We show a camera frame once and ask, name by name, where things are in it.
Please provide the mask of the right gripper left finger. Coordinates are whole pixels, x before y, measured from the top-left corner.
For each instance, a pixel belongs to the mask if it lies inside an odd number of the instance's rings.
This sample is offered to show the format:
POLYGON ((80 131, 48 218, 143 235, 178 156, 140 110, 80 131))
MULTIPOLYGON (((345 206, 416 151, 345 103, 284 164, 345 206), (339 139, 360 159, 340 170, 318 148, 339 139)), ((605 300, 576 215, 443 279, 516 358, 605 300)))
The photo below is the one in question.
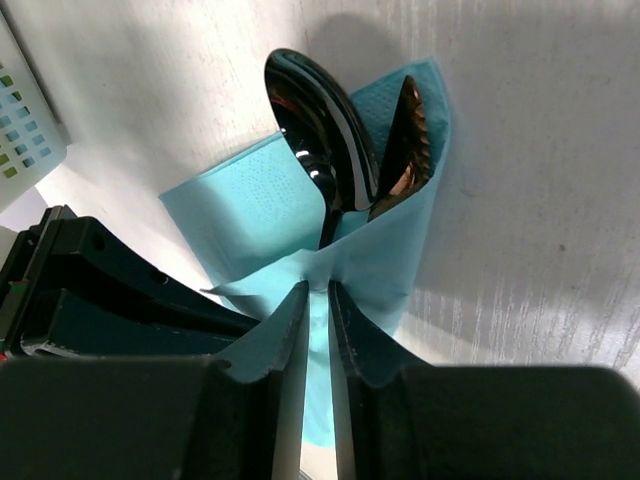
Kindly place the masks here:
POLYGON ((213 356, 25 358, 1 369, 5 479, 295 479, 309 285, 213 356))

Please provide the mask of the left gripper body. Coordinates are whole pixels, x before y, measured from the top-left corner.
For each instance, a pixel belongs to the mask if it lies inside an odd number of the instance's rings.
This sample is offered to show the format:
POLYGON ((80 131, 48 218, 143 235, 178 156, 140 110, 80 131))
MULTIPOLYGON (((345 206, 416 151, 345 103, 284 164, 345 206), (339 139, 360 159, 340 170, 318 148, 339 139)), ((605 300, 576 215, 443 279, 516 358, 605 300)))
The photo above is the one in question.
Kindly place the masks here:
POLYGON ((257 324, 66 206, 19 232, 1 268, 4 358, 213 355, 257 324))

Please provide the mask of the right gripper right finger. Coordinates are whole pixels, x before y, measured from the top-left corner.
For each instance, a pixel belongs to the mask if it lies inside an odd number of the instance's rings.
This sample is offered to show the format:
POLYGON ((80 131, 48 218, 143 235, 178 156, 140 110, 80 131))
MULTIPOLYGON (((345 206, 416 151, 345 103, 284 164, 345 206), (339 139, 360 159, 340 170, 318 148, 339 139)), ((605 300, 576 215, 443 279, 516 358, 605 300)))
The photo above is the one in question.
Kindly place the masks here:
POLYGON ((331 282, 342 479, 635 479, 639 396, 584 366, 434 366, 331 282))

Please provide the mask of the teal paper napkin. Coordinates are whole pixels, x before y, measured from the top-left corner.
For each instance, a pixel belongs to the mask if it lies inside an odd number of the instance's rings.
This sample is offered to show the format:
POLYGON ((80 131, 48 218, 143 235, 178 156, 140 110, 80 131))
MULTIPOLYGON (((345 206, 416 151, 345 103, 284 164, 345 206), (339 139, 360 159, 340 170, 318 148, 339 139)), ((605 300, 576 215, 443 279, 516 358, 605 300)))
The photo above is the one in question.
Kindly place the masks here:
POLYGON ((308 282, 305 442, 334 444, 328 282, 341 282, 370 320, 393 333, 414 290, 438 186, 431 178, 376 219, 346 214, 327 248, 318 245, 324 201, 280 134, 161 195, 226 307, 263 320, 296 283, 308 282))

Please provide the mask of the copper knife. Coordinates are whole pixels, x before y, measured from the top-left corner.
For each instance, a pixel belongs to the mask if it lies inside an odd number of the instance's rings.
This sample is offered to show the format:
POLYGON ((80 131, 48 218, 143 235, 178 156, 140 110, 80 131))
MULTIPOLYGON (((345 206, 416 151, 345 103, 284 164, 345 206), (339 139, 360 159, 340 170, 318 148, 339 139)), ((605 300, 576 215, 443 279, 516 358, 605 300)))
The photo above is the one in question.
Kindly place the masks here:
POLYGON ((382 159, 379 197, 368 220, 394 208, 419 191, 434 173, 422 96, 413 76, 404 78, 382 159))

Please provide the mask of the black spoon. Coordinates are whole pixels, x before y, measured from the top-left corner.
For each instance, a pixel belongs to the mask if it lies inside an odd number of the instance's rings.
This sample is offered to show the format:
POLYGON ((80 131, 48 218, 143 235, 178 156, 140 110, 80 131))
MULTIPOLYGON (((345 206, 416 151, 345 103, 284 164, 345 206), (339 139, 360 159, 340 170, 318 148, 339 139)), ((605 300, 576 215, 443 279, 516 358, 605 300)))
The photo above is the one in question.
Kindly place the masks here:
POLYGON ((264 80, 280 132, 325 202, 322 249, 345 213, 366 211, 378 199, 371 137, 342 86, 308 56, 288 48, 272 51, 264 80))

